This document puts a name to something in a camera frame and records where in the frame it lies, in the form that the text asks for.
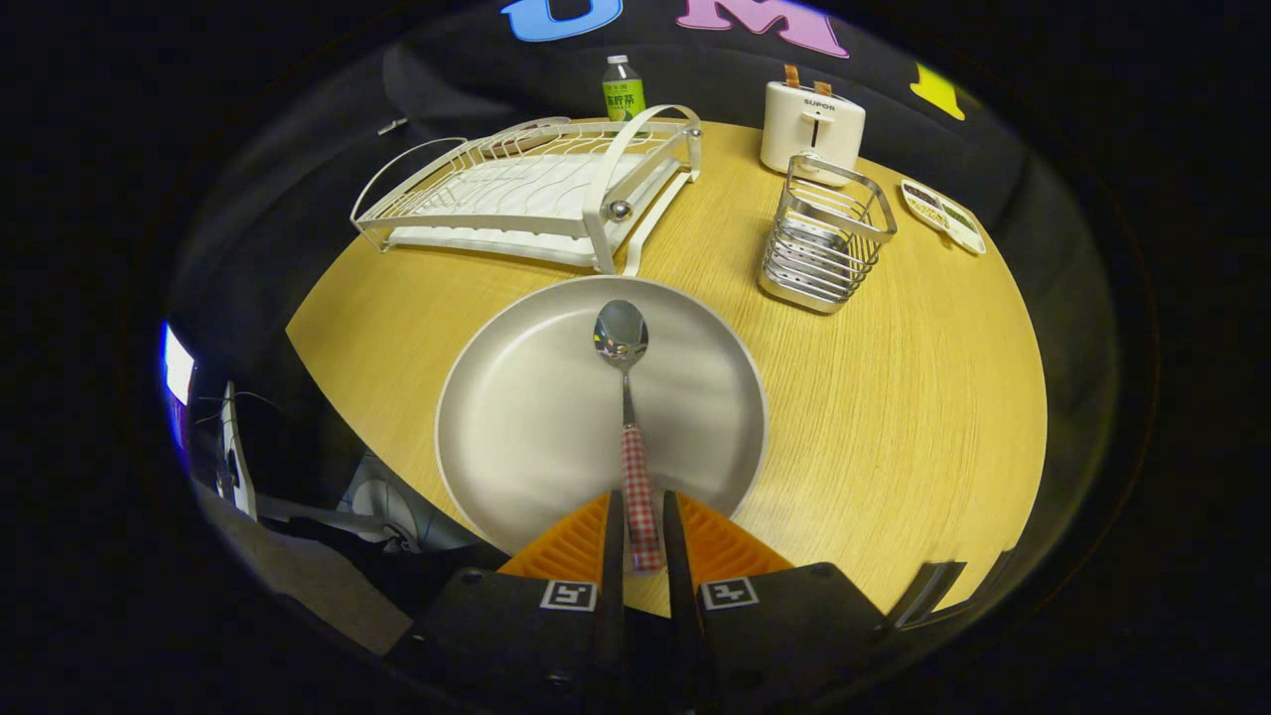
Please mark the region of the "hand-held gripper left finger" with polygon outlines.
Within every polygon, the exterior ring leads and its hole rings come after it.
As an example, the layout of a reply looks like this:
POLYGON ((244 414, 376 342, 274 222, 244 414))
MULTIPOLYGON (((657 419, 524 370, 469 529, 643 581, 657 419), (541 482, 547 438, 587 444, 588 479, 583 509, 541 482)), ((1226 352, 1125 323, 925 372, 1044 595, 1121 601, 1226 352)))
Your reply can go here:
POLYGON ((604 712, 624 700, 624 498, 577 508, 498 570, 464 566, 386 664, 463 712, 604 712))

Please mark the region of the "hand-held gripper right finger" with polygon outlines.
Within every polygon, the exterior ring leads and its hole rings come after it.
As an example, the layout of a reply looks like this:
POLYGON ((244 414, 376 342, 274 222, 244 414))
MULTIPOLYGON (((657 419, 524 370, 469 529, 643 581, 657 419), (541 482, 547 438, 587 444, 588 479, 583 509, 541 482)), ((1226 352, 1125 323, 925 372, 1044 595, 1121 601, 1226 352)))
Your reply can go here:
POLYGON ((887 621, 830 563, 794 565, 686 494, 663 494, 663 556, 695 712, 811 712, 871 671, 887 621))

